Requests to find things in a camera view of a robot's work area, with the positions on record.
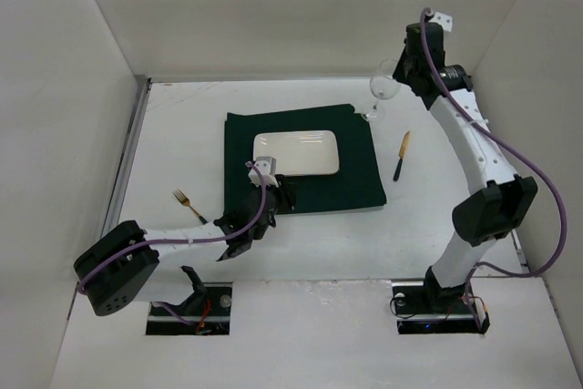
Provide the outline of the white rectangular plate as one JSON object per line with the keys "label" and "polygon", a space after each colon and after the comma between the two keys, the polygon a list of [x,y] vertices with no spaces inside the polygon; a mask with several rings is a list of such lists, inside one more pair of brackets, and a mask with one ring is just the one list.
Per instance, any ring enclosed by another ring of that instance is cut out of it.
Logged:
{"label": "white rectangular plate", "polygon": [[340,170],[336,136],[330,130],[271,132],[253,140],[253,159],[274,159],[286,177],[330,176]]}

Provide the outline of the dark green cloth napkin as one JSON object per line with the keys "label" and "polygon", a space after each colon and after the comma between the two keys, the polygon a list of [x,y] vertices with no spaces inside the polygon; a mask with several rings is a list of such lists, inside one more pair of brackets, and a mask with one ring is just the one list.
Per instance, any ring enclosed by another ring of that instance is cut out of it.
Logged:
{"label": "dark green cloth napkin", "polygon": [[288,177],[296,188],[296,213],[382,207],[386,195],[369,123],[350,104],[255,115],[229,113],[224,125],[224,210],[240,206],[251,192],[244,163],[252,158],[256,135],[268,132],[330,130],[340,167],[331,176]]}

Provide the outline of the gold fork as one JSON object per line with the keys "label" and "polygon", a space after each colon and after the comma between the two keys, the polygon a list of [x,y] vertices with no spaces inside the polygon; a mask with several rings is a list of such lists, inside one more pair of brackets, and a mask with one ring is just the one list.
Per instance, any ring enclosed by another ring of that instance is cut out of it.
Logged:
{"label": "gold fork", "polygon": [[175,189],[172,194],[183,207],[188,208],[197,217],[201,224],[206,224],[208,222],[206,218],[192,206],[190,199],[180,189]]}

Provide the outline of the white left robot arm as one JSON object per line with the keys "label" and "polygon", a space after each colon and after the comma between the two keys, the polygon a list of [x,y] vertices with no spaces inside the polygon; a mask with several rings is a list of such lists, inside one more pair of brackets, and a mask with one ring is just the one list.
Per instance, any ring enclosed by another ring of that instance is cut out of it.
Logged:
{"label": "white left robot arm", "polygon": [[[120,222],[80,255],[73,269],[77,291],[87,296],[95,315],[108,316],[133,301],[152,302],[184,322],[210,308],[206,286],[187,264],[188,253],[204,244],[225,243],[219,261],[232,260],[248,251],[276,226],[278,214],[295,211],[297,186],[282,175],[254,176],[256,186],[241,205],[212,222],[186,230],[146,230],[134,220]],[[163,266],[184,273],[188,293],[177,304],[148,285]]]}

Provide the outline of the clear wine glass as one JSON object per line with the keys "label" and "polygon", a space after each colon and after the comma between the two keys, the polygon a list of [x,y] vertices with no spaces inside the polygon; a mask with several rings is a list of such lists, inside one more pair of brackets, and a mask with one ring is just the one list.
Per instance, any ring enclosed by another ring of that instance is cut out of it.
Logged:
{"label": "clear wine glass", "polygon": [[368,123],[380,121],[384,116],[383,102],[394,98],[399,93],[401,84],[394,78],[396,67],[396,59],[386,59],[372,75],[369,90],[374,97],[374,102],[361,111],[363,119]]}

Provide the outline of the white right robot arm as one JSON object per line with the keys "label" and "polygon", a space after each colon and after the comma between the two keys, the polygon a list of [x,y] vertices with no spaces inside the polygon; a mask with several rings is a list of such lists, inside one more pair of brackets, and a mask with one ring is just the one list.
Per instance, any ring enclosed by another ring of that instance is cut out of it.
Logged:
{"label": "white right robot arm", "polygon": [[486,252],[521,224],[537,194],[537,183],[520,177],[498,145],[487,138],[489,130],[470,76],[459,65],[445,64],[440,25],[407,26],[394,79],[409,86],[441,126],[469,192],[453,209],[452,239],[425,274],[423,302],[439,312],[462,296],[468,273]]}

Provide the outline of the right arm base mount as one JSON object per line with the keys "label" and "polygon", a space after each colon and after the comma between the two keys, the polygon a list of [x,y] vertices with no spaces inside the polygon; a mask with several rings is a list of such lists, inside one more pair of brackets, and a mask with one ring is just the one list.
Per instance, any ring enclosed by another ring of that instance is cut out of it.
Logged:
{"label": "right arm base mount", "polygon": [[484,300],[470,291],[433,299],[423,281],[392,282],[389,308],[401,335],[479,334],[490,328]]}

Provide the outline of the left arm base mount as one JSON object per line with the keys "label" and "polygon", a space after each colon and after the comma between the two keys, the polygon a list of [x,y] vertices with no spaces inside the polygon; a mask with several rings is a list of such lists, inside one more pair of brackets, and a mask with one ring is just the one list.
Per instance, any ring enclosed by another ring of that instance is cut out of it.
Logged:
{"label": "left arm base mount", "polygon": [[204,283],[192,267],[182,266],[191,291],[180,304],[150,304],[148,336],[226,336],[230,334],[233,285]]}

